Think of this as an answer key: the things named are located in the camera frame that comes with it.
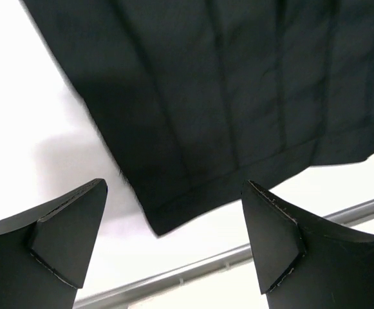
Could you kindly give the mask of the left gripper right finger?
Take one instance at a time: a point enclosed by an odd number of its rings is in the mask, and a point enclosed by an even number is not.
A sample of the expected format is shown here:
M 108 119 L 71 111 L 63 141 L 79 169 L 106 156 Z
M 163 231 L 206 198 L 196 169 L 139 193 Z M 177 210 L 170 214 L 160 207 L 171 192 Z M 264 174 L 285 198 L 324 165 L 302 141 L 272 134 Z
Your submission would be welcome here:
M 241 201 L 259 288 L 274 309 L 374 309 L 374 235 L 245 183 Z

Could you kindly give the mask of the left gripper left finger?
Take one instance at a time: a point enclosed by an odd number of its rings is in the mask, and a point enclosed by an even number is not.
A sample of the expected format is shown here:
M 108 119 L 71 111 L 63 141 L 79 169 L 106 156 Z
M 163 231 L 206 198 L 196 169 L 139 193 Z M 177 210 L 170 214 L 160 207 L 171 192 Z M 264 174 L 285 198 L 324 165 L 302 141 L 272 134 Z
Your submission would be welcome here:
M 101 178 L 0 220 L 0 309 L 72 308 L 104 213 Z

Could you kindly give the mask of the black pleated skirt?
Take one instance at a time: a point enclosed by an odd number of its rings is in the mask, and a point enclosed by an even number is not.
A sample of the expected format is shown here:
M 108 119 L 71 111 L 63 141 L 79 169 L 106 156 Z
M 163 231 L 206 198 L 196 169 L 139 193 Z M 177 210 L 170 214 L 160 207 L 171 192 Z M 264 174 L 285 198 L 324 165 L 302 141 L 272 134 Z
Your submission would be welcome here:
M 374 153 L 374 1 L 26 1 L 162 236 Z

